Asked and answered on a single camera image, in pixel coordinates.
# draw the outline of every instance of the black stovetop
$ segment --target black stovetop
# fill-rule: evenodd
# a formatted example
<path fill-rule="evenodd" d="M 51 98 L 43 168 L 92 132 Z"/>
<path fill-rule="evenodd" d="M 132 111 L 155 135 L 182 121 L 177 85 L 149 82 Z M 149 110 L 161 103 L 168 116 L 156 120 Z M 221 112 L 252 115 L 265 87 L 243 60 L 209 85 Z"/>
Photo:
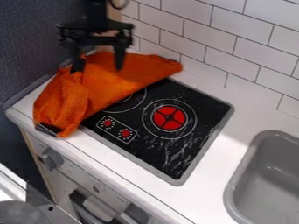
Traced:
<path fill-rule="evenodd" d="M 143 168 L 179 180 L 223 126 L 230 108 L 165 79 L 88 117 L 82 125 L 133 155 L 133 161 L 150 165 Z"/>

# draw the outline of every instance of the orange towel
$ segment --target orange towel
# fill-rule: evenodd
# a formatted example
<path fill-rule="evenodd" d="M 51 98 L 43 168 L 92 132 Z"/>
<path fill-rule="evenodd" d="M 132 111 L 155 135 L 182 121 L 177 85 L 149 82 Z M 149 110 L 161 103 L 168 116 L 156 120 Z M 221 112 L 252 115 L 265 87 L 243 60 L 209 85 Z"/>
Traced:
<path fill-rule="evenodd" d="M 96 53 L 86 60 L 83 73 L 60 68 L 34 103 L 34 122 L 56 128 L 60 137 L 69 136 L 92 114 L 182 70 L 180 63 L 157 55 L 128 53 L 120 72 L 112 53 Z"/>

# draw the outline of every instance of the oven door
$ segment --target oven door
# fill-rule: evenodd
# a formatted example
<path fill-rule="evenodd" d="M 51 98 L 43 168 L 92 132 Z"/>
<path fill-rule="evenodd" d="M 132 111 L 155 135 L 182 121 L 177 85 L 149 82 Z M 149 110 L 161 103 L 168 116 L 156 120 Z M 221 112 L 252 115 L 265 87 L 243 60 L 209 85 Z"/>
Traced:
<path fill-rule="evenodd" d="M 139 207 L 130 204 L 123 213 L 117 213 L 93 195 L 74 191 L 70 196 L 73 210 L 82 224 L 146 224 L 150 217 Z"/>

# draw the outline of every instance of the gray sink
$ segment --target gray sink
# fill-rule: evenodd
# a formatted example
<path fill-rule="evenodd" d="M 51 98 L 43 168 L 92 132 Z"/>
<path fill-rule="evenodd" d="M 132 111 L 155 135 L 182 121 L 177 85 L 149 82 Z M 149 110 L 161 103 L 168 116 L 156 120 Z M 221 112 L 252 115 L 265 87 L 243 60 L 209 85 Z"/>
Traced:
<path fill-rule="evenodd" d="M 238 223 L 299 223 L 299 139 L 270 130 L 253 141 L 224 202 Z"/>

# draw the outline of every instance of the control panel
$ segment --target control panel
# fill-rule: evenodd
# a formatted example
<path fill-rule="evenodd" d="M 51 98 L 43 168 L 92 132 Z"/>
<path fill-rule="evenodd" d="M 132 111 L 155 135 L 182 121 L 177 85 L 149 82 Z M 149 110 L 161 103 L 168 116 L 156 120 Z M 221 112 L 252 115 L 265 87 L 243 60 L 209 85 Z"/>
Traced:
<path fill-rule="evenodd" d="M 100 121 L 97 122 L 96 127 L 125 144 L 129 144 L 137 135 L 137 131 L 109 115 L 102 117 Z"/>

